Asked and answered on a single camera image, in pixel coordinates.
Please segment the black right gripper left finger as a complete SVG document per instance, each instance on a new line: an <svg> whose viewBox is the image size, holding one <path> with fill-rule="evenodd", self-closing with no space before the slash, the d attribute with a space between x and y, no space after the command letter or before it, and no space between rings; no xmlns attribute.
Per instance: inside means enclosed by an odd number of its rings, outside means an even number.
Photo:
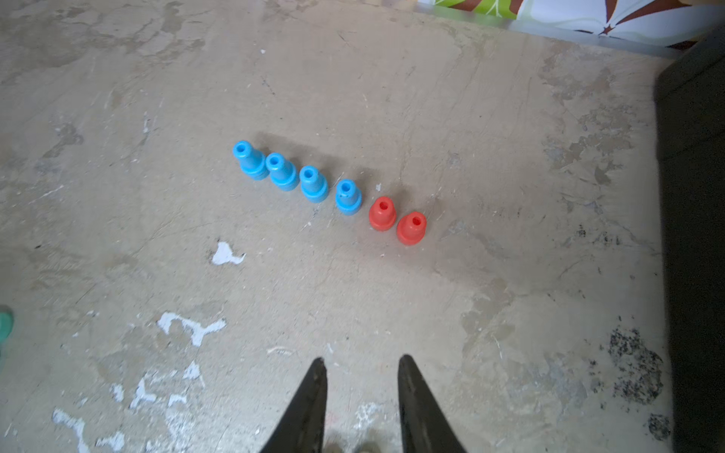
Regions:
<svg viewBox="0 0 725 453"><path fill-rule="evenodd" d="M327 399L327 368L322 358L316 358L261 452L322 452Z"/></svg>

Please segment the blue stamp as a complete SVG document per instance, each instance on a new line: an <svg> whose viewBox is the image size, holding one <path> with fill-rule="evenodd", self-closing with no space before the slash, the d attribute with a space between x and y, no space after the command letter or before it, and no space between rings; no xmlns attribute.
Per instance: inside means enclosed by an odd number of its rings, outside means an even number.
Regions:
<svg viewBox="0 0 725 453"><path fill-rule="evenodd" d="M263 180L269 176L266 156L251 143L247 141L236 143L233 154L238 160L241 170L251 179Z"/></svg>
<svg viewBox="0 0 725 453"><path fill-rule="evenodd" d="M284 192L290 192L298 186L298 170L285 156L272 153L266 157L265 165L272 182Z"/></svg>
<svg viewBox="0 0 725 453"><path fill-rule="evenodd" d="M314 166L306 165L299 172L300 190L313 203L324 201L329 195L326 177Z"/></svg>
<svg viewBox="0 0 725 453"><path fill-rule="evenodd" d="M344 215L353 215L362 207L362 193L351 179L343 179L336 186L335 203Z"/></svg>

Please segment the red stamp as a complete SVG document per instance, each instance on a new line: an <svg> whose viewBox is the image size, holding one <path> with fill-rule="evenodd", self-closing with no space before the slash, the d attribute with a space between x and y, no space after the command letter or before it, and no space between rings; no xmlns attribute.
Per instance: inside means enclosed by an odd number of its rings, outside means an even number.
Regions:
<svg viewBox="0 0 725 453"><path fill-rule="evenodd" d="M368 213L369 224L377 231L390 230L396 224L397 218L395 203L388 196L377 198Z"/></svg>
<svg viewBox="0 0 725 453"><path fill-rule="evenodd" d="M411 247L422 241L426 235L427 218L418 211L413 211L402 217L396 226L396 237L402 245Z"/></svg>

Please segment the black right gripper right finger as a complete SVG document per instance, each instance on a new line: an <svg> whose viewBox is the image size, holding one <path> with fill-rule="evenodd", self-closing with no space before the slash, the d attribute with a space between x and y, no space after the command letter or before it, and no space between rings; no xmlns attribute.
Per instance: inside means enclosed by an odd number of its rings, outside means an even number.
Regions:
<svg viewBox="0 0 725 453"><path fill-rule="evenodd" d="M398 363L398 407L404 452L466 452L410 355Z"/></svg>

